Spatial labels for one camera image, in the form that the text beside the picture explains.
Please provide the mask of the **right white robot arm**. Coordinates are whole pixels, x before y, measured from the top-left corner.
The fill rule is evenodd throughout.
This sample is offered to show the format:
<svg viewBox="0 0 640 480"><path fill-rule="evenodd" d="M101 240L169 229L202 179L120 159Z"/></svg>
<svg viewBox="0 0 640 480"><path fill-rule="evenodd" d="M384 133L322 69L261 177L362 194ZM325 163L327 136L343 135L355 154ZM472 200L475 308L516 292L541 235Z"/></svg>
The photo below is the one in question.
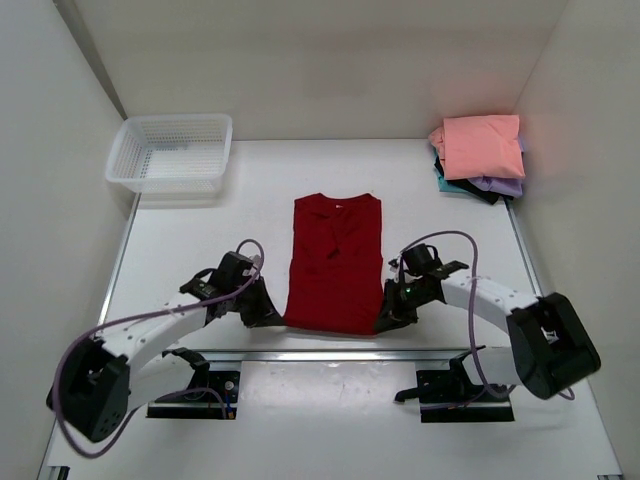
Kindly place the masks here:
<svg viewBox="0 0 640 480"><path fill-rule="evenodd" d="M601 358L570 300L557 292L519 292L477 273L475 263L443 262L420 243L390 261L375 330L383 333L418 320L419 308L440 302L465 310L469 348L425 384L397 393L403 403L447 393L453 405L483 394L507 397L518 386L547 400L598 372Z"/></svg>

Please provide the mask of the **red t shirt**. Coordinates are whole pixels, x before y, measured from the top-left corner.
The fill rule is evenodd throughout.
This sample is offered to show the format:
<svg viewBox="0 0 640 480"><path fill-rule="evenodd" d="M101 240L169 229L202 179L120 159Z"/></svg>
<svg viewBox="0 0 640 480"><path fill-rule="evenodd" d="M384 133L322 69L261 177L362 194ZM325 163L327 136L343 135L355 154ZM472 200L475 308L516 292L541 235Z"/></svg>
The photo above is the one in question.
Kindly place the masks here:
<svg viewBox="0 0 640 480"><path fill-rule="evenodd" d="M382 203L369 193L294 202L289 328L372 336L383 301Z"/></svg>

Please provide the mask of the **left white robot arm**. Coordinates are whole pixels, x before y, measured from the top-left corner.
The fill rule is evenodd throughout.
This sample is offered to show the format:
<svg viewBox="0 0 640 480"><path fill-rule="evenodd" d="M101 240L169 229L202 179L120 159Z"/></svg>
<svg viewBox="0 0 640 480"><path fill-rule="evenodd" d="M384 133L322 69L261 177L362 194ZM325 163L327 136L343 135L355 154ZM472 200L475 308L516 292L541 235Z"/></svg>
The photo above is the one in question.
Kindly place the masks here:
<svg viewBox="0 0 640 480"><path fill-rule="evenodd" d="M284 323L263 278L231 285L193 278L160 310L114 320L76 339L56 369L47 407L60 424L99 443L144 404L203 395L207 362L179 342L228 313L239 314L248 328Z"/></svg>

